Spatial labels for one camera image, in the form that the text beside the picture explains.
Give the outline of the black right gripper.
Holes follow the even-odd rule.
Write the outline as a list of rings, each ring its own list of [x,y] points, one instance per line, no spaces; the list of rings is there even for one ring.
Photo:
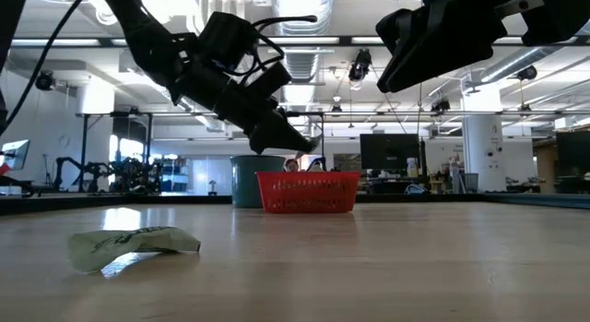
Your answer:
[[[493,7],[478,0],[434,0],[416,9],[398,9],[375,29],[393,59],[377,82],[383,93],[486,59],[492,44],[507,35]]]

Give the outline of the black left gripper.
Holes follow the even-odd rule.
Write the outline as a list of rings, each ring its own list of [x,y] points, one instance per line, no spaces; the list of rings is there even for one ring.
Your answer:
[[[274,111],[273,94],[291,82],[291,75],[274,63],[250,84],[241,84],[212,67],[191,64],[171,85],[171,98],[186,97],[220,120],[228,121],[249,134],[251,151],[258,155],[296,155],[305,149],[309,138],[295,129],[281,113]]]

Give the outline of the red slotted plastic basket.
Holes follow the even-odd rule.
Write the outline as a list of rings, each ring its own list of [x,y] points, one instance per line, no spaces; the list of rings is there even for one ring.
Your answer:
[[[258,172],[267,213],[346,213],[353,210],[359,172]]]

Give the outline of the black computer monitor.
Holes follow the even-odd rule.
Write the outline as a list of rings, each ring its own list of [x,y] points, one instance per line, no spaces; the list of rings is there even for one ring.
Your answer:
[[[556,134],[559,165],[563,169],[590,169],[590,131]]]
[[[365,170],[401,170],[407,159],[419,158],[416,134],[363,134],[360,136],[361,167]]]

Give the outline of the white round column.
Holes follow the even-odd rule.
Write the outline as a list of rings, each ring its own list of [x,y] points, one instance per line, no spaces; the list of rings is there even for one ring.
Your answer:
[[[462,109],[470,112],[462,123],[466,171],[478,175],[479,191],[504,191],[502,117],[497,114],[502,110],[499,88],[487,85],[467,92],[462,99]]]

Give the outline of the tilted grey screen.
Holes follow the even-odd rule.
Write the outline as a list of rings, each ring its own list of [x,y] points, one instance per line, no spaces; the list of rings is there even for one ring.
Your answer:
[[[6,166],[8,170],[23,170],[29,148],[29,139],[5,143],[0,149],[0,167]]]

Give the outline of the silver ceiling air duct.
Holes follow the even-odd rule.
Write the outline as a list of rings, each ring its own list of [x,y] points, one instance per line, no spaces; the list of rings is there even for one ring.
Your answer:
[[[277,25],[280,36],[324,36],[333,12],[334,0],[272,0],[274,17],[316,16],[316,22],[282,22]],[[283,65],[295,85],[282,89],[282,101],[288,111],[307,112],[313,105],[317,72],[321,55],[315,48],[286,48]]]

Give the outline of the black table edge frame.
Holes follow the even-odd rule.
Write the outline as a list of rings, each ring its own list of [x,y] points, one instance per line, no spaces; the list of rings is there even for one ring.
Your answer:
[[[484,202],[566,209],[590,209],[590,195],[486,193],[468,195],[359,195],[358,204]],[[76,196],[0,197],[0,217],[68,209],[139,205],[230,205],[232,197]]]

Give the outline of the black tall rack frame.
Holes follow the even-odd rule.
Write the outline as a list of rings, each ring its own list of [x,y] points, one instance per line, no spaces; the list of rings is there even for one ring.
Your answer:
[[[91,147],[94,153],[91,154],[91,162],[106,163],[110,152],[110,136],[112,135],[113,126],[123,129],[123,124],[127,124],[127,139],[130,139],[131,123],[138,122],[143,131],[136,136],[135,141],[144,145],[142,157],[144,162],[148,161],[151,156],[151,144],[153,134],[153,113],[141,113],[138,110],[129,112],[114,111],[110,113],[78,113],[77,116],[83,119],[82,141],[80,151],[80,164],[85,166],[88,163],[87,149],[89,142],[89,130],[95,125],[99,125],[99,134],[91,138]]]

